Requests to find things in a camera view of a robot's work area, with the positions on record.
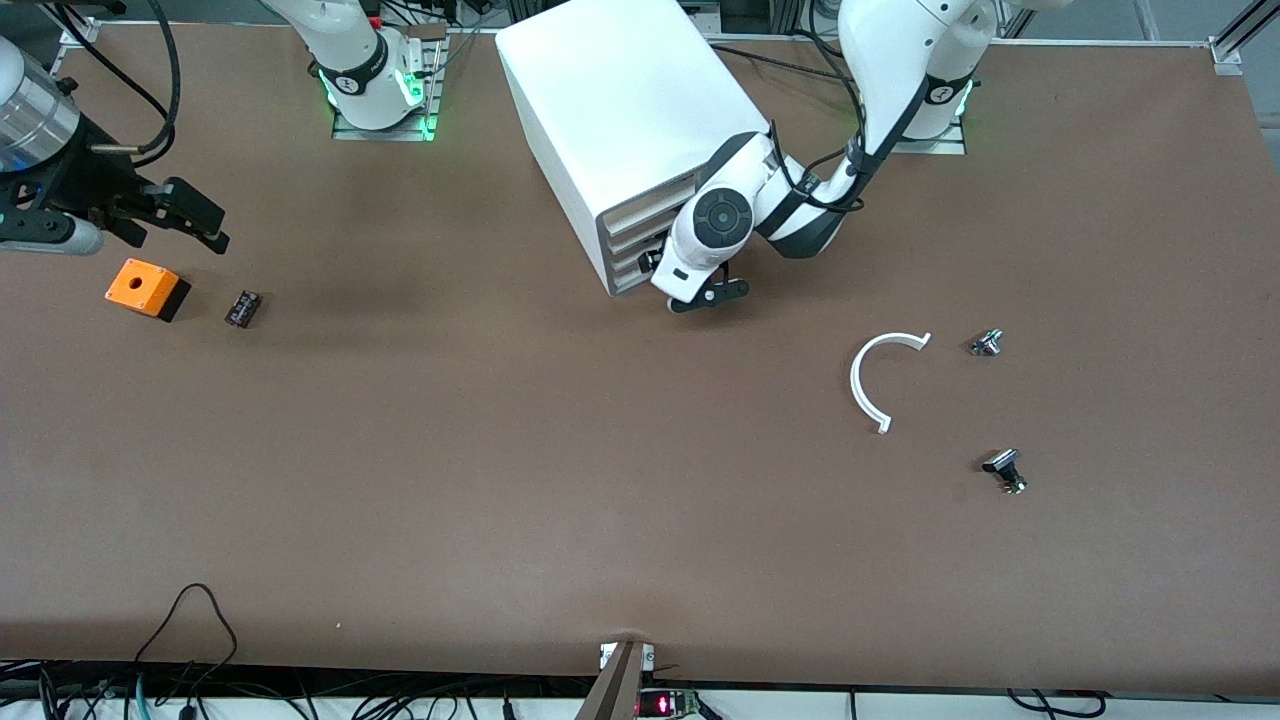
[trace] orange box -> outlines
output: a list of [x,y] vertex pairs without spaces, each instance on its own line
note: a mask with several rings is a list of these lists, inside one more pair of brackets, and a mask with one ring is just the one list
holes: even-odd
[[134,313],[170,323],[189,291],[191,283],[173,270],[129,258],[111,281],[111,287],[106,288],[106,299]]

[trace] brown table surface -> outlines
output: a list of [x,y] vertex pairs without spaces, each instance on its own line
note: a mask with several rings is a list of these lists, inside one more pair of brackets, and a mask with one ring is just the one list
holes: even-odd
[[[204,580],[244,662],[590,673],[639,635],[699,679],[1280,693],[1280,192],[1203,50],[993,47],[968,156],[892,158],[819,260],[756,241],[749,300],[677,316],[605,296],[490,37],[404,145],[328,140],[289,29],[177,35],[147,174],[230,251],[3,258],[0,653],[132,657]],[[154,27],[100,45],[166,87]],[[726,61],[796,156],[846,138],[835,83]],[[174,324],[102,300],[128,256],[191,279]],[[933,341],[867,361],[878,436],[849,363],[895,331]],[[1019,497],[977,466],[1006,446]],[[225,651],[196,600],[148,657]]]

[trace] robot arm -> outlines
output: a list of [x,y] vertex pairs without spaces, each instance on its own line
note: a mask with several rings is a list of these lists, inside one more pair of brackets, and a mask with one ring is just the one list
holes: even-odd
[[[1039,10],[1070,1],[1020,4]],[[901,138],[933,137],[946,129],[996,33],[996,13],[993,0],[844,0],[838,32],[860,101],[858,135],[824,182],[782,156],[771,136],[748,133],[726,142],[708,163],[705,179],[681,209],[663,249],[648,259],[655,268],[652,282],[671,296],[672,310],[745,295],[741,288],[723,293],[721,283],[708,281],[750,234],[732,245],[708,245],[708,236],[696,231],[699,208],[710,193],[732,190],[745,197],[749,225],[783,258],[818,255]]]
[[302,36],[330,101],[361,129],[385,129],[422,105],[422,41],[374,29],[357,0],[262,0]]
[[223,209],[182,178],[152,183],[79,111],[74,83],[55,82],[0,37],[0,250],[92,255],[110,232],[141,247],[141,223],[227,251]]

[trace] white curved plastic part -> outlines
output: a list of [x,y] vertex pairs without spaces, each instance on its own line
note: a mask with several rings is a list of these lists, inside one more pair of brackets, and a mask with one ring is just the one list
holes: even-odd
[[893,421],[893,418],[882,413],[879,407],[872,405],[872,401],[867,398],[867,393],[863,391],[863,357],[867,356],[868,350],[886,342],[896,342],[897,345],[922,350],[929,342],[931,337],[933,337],[931,333],[924,333],[923,337],[908,333],[884,333],[872,338],[870,342],[858,351],[858,356],[854,357],[854,366],[849,369],[849,386],[854,389],[854,400],[858,401],[858,406],[863,409],[863,413],[867,413],[868,418],[879,423],[879,434],[888,432],[888,424]]

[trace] cylindrical metal part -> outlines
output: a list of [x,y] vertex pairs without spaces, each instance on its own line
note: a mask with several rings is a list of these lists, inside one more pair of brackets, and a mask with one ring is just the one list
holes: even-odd
[[54,78],[0,37],[0,173],[26,170],[67,146],[79,109]]

